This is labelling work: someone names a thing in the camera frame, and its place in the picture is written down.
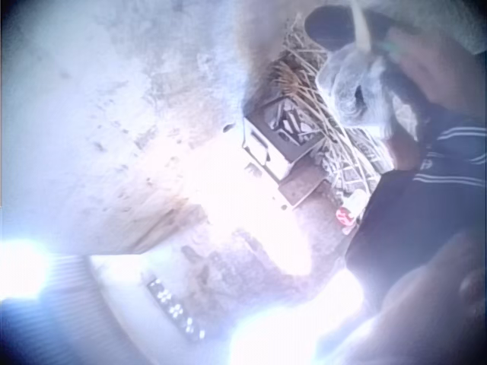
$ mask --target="lens flare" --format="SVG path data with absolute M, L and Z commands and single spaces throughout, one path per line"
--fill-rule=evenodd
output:
M 363 301 L 357 279 L 338 272 L 314 300 L 266 311 L 245 322 L 231 345 L 231 365 L 311 365 L 318 340 L 356 313 Z
M 49 256 L 39 245 L 16 240 L 0 245 L 0 300 L 36 298 L 46 284 Z

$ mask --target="finger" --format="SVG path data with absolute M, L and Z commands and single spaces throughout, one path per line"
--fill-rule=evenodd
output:
M 432 53 L 427 37 L 422 34 L 410 34 L 392 27 L 387 32 L 386 41 L 396 45 L 400 53 L 405 53 L 418 61 L 429 58 Z
M 419 89 L 432 103 L 437 102 L 437 82 L 427 68 L 417 62 L 416 59 L 405 54 L 392 60 L 399 65 L 407 77 L 418 85 Z

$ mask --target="striped shirt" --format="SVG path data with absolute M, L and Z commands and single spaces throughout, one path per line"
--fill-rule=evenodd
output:
M 485 189 L 487 129 L 472 119 L 448 118 L 430 131 L 422 164 L 413 177 L 424 184 L 456 184 Z

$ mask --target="white stripe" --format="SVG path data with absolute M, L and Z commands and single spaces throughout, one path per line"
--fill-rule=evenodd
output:
M 470 186 L 479 186 L 481 188 L 485 188 L 485 184 L 478 184 L 476 182 L 470 182 L 470 181 L 456 181 L 456 180 L 438 180 L 438 181 L 432 181 L 428 179 L 423 179 L 420 177 L 415 177 L 413 181 L 420 181 L 422 183 L 427 183 L 427 184 L 460 184 L 460 185 L 470 185 Z
M 444 154 L 439 154 L 438 152 L 428 152 L 428 154 L 426 154 L 426 157 L 440 157 L 440 158 L 443 158 L 444 157 Z
M 440 136 L 442 135 L 449 135 L 455 132 L 485 132 L 485 128 L 483 127 L 454 127 L 443 131 Z
M 476 162 L 476 161 L 479 161 L 479 160 L 485 160 L 485 156 L 487 156 L 487 154 L 480 155 L 480 156 L 475 157 L 475 158 L 473 158 L 472 160 L 469 160 L 469 161 L 470 162 Z
M 476 162 L 471 162 L 472 165 L 482 165 L 484 164 L 485 162 L 487 162 L 487 159 L 484 158 L 483 160 L 480 160 L 480 161 L 476 161 Z
M 487 134 L 485 132 L 481 133 L 481 132 L 457 132 L 457 133 L 452 133 L 452 134 L 449 134 L 449 135 L 440 135 L 440 137 L 438 137 L 438 140 L 439 141 L 442 141 L 444 139 L 449 139 L 449 138 L 452 138 L 452 137 L 487 137 Z
M 430 180 L 464 180 L 464 181 L 472 181 L 474 183 L 480 183 L 485 185 L 485 180 L 476 179 L 475 177 L 467 177 L 467 176 L 433 176 L 433 175 L 426 175 L 424 173 L 418 173 L 415 177 L 421 177 L 423 179 L 430 179 Z

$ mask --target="hand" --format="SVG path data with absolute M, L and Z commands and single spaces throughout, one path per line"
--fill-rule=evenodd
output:
M 485 118 L 485 71 L 480 62 L 451 38 L 409 34 L 391 28 L 390 58 L 430 102 L 469 116 Z

